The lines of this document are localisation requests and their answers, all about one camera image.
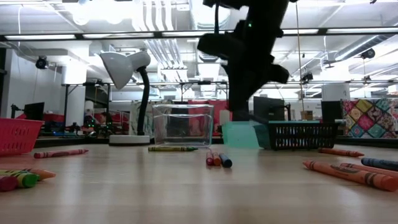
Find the white desk lamp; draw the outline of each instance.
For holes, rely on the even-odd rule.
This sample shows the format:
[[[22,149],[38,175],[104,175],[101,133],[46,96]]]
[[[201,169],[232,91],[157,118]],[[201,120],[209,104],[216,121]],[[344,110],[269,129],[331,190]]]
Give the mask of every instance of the white desk lamp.
[[[149,99],[149,79],[146,71],[146,67],[150,64],[149,54],[142,51],[125,56],[117,52],[105,52],[99,56],[118,90],[127,85],[134,72],[139,72],[144,82],[144,92],[138,115],[137,136],[111,135],[109,137],[109,145],[138,146],[150,144],[150,137],[146,136],[144,132],[144,119]]]

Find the lamp base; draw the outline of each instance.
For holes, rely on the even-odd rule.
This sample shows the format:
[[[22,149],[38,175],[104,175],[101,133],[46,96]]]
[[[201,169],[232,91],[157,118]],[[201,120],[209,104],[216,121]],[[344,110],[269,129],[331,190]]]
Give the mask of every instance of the lamp base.
[[[150,145],[149,136],[111,135],[110,146],[147,146]]]

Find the black robotic arm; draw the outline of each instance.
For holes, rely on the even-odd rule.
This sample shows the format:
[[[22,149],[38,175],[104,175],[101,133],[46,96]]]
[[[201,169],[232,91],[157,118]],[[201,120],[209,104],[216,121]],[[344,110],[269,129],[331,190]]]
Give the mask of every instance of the black robotic arm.
[[[229,110],[236,111],[258,89],[269,81],[287,83],[289,72],[273,64],[271,55],[275,40],[283,36],[280,28],[289,2],[297,0],[204,0],[203,4],[215,4],[232,9],[248,6],[245,20],[239,21],[231,33],[203,35],[198,50],[227,60],[223,66],[229,79]]]

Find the wooden table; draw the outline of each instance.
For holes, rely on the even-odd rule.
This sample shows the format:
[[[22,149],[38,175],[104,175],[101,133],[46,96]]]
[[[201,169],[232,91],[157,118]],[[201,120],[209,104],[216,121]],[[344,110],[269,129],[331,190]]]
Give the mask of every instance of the wooden table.
[[[206,167],[206,151],[148,153],[146,147],[108,145],[80,156],[0,158],[58,174],[32,189],[0,193],[0,223],[398,223],[398,192],[384,192],[306,170],[302,161],[360,163],[308,151],[264,151],[214,146],[232,169]],[[398,151],[336,146],[369,157],[395,159]]]

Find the red plastic basket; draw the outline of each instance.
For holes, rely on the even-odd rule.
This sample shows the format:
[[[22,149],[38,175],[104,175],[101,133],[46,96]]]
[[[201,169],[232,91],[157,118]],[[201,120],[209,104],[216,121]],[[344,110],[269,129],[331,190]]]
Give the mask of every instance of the red plastic basket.
[[[0,156],[32,152],[43,121],[0,118]]]

